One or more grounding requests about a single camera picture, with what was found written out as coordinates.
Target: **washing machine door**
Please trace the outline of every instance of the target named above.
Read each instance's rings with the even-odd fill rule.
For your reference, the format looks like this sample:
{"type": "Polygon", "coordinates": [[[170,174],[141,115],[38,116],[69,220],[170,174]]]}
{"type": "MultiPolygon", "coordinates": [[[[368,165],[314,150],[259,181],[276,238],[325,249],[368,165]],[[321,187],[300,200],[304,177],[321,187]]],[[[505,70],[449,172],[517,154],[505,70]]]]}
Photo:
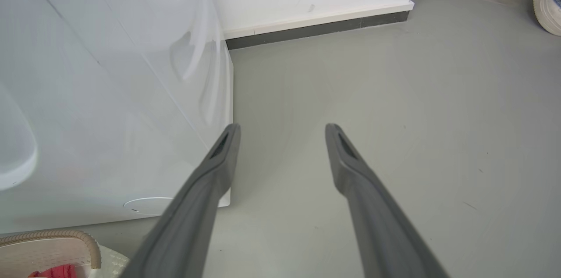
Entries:
{"type": "Polygon", "coordinates": [[[232,122],[212,0],[0,3],[0,232],[160,215],[232,122]]]}

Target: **white appliance side panel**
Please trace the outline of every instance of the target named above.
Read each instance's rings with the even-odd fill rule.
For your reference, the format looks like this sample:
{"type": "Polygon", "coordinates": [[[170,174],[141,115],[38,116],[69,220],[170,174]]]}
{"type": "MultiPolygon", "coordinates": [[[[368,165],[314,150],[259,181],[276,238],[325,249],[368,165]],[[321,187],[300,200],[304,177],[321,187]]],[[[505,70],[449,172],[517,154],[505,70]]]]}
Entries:
{"type": "MultiPolygon", "coordinates": [[[[111,5],[104,0],[0,4],[0,82],[38,146],[30,177],[0,192],[0,232],[145,217],[123,204],[174,196],[208,142],[154,75],[149,49],[110,16],[111,5]],[[79,7],[67,7],[71,3],[79,7]]],[[[152,28],[158,37],[160,29],[152,28]]],[[[165,50],[158,47],[166,44],[163,39],[153,39],[153,52],[165,50]]],[[[231,95],[231,61],[227,53],[222,56],[231,95]]],[[[194,96],[200,100],[200,94],[194,96]]],[[[228,102],[231,121],[231,96],[228,102]]]]}

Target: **laundry basket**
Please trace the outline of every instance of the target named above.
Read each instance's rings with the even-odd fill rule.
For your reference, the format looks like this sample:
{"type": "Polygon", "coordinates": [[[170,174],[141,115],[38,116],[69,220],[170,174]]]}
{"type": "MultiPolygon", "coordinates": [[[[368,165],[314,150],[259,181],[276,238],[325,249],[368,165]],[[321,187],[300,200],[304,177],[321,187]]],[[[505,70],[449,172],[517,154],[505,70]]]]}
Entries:
{"type": "Polygon", "coordinates": [[[24,278],[63,264],[76,266],[77,278],[116,278],[128,258],[100,246],[76,230],[30,232],[0,238],[0,276],[24,278]]]}

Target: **gray floor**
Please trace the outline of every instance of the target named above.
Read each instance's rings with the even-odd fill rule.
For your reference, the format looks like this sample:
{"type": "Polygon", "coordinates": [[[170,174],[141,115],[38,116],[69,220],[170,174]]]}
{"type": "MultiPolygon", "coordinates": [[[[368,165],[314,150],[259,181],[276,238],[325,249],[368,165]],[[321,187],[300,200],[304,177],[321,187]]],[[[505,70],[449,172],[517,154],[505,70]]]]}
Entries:
{"type": "MultiPolygon", "coordinates": [[[[451,276],[561,272],[561,38],[488,0],[231,52],[242,146],[209,278],[361,277],[323,130],[344,128],[451,276]]],[[[155,219],[79,227],[128,256],[155,219]]]]}

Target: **red garment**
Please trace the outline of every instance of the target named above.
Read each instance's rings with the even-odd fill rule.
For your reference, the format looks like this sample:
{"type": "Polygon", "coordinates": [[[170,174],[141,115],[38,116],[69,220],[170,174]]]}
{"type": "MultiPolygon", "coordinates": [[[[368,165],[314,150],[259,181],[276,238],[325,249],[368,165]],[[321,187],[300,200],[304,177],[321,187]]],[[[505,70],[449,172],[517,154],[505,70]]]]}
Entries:
{"type": "Polygon", "coordinates": [[[76,278],[76,269],[74,268],[74,265],[66,264],[50,268],[44,272],[36,271],[28,277],[76,278]]]}

